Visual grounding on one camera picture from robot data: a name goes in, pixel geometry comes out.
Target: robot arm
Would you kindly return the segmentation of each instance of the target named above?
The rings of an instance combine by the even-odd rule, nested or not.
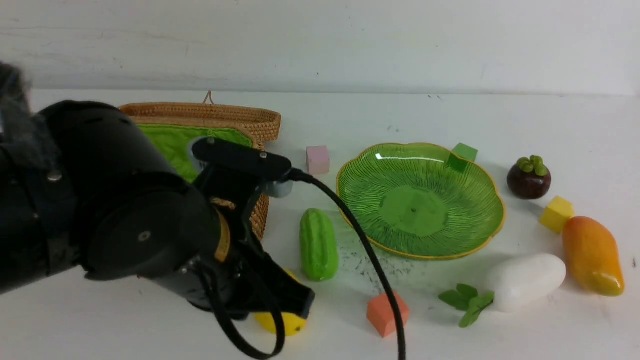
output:
[[[203,138],[192,151],[207,166],[190,184],[119,109],[63,101],[32,115],[23,89],[20,72],[0,63],[0,295],[75,266],[94,281],[137,275],[212,312],[240,351],[268,359],[284,346],[282,312],[307,318],[315,294],[264,252],[250,214],[262,192],[303,181],[330,196],[358,233],[405,359],[400,310],[380,263],[322,182],[287,158]],[[270,354],[247,343],[232,321],[257,311],[275,322]]]

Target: mangosteen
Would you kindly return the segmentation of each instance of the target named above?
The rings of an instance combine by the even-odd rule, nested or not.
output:
[[[507,185],[521,199],[539,199],[551,187],[551,172],[539,156],[520,158],[509,170]]]

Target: orange cube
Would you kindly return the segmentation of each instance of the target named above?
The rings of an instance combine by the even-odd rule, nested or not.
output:
[[[400,307],[403,324],[406,325],[407,320],[409,320],[409,307],[395,291],[394,295]],[[391,304],[389,304],[389,298],[386,293],[382,293],[369,301],[369,305],[367,306],[367,319],[369,319],[371,325],[376,328],[383,338],[396,332],[394,312],[391,310]]]

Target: mangosteen stem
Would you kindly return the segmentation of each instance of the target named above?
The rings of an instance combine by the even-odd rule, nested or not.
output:
[[[535,172],[537,176],[545,176],[548,173],[542,158],[537,155],[531,155],[530,158],[520,158],[516,165],[526,173]]]

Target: woven basket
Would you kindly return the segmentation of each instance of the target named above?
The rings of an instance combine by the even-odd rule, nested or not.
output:
[[[260,150],[264,150],[263,141],[278,138],[282,118],[279,113],[269,110],[188,102],[143,102],[123,105],[120,110],[138,124],[236,129],[252,140],[254,149]],[[211,199],[211,202],[235,206],[219,199]],[[261,195],[251,214],[253,231],[260,240],[264,236],[268,213],[269,197]]]
[[[217,105],[211,100],[211,92],[205,101],[210,104],[189,102],[141,102],[120,107],[120,111],[130,117],[141,119],[154,118],[154,124],[173,124],[174,119],[188,119],[189,126],[209,127],[215,121],[218,127],[241,127],[249,130],[262,141],[273,141],[280,133],[282,116],[265,109],[245,108],[242,106]]]

